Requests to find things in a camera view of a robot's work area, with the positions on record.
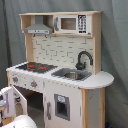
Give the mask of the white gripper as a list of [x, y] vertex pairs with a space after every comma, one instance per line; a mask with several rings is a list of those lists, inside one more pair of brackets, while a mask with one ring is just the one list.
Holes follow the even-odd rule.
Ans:
[[0, 123], [15, 115], [15, 101], [12, 87], [0, 90]]

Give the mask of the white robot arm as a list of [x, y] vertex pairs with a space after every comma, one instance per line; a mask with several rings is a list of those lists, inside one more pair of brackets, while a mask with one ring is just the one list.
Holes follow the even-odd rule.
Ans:
[[0, 128], [37, 128], [27, 115], [27, 100], [14, 86], [0, 90]]

